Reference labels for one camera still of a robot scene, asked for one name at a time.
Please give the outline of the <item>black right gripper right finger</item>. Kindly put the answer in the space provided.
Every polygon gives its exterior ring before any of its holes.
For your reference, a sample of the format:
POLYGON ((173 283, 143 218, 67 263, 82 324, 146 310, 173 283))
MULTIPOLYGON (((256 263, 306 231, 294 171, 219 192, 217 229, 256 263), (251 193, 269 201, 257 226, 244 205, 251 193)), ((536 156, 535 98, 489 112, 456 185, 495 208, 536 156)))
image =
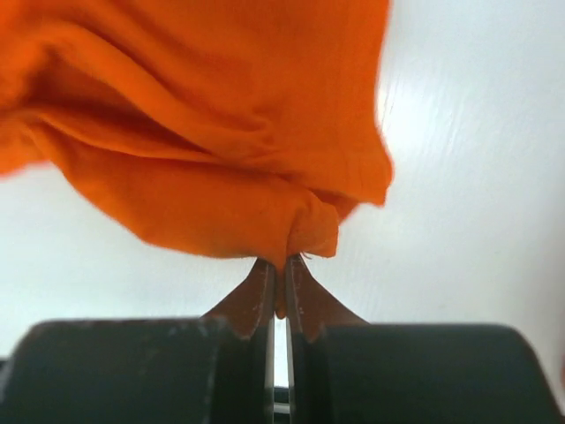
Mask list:
POLYGON ((300 256, 285 270, 294 423, 561 423, 535 352, 497 324, 374 324, 300 256))

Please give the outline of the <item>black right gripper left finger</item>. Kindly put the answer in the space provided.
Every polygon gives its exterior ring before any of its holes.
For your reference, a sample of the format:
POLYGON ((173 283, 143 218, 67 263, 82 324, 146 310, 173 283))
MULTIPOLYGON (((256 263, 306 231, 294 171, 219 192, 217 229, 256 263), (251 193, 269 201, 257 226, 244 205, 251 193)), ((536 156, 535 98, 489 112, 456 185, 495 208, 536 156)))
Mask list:
POLYGON ((4 423, 270 423, 275 269, 199 318, 46 321, 1 366, 4 423))

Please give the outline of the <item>orange t shirt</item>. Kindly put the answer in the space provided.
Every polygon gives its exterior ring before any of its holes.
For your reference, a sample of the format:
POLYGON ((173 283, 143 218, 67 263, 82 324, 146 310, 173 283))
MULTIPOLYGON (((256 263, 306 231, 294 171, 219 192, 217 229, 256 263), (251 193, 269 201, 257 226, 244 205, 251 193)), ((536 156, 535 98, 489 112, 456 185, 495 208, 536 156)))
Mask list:
POLYGON ((387 1, 4 1, 1 172, 55 165, 140 239, 331 257, 393 165, 387 1))

